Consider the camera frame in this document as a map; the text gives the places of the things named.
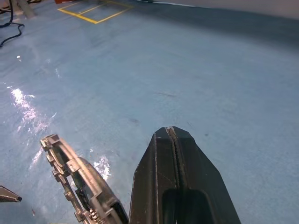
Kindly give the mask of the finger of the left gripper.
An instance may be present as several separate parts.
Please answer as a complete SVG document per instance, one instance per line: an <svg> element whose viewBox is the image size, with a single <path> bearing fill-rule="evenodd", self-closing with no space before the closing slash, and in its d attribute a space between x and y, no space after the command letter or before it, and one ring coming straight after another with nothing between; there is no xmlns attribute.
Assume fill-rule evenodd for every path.
<svg viewBox="0 0 299 224"><path fill-rule="evenodd" d="M22 198L10 191L9 189L0 186L0 202L21 202Z"/></svg>

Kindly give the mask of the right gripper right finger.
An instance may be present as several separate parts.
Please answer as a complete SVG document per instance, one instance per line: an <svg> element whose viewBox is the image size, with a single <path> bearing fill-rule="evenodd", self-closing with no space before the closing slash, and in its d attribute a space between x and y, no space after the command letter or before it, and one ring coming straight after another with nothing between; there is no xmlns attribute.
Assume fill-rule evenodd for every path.
<svg viewBox="0 0 299 224"><path fill-rule="evenodd" d="M179 224L239 224L222 176L189 132L169 127L179 177Z"/></svg>

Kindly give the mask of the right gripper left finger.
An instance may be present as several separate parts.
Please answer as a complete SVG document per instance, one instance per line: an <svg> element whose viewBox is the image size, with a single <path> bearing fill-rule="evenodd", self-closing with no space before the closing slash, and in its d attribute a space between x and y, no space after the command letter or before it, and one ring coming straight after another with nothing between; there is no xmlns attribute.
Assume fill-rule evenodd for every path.
<svg viewBox="0 0 299 224"><path fill-rule="evenodd" d="M175 149L165 127L155 131L133 178L129 222L174 224L178 198Z"/></svg>

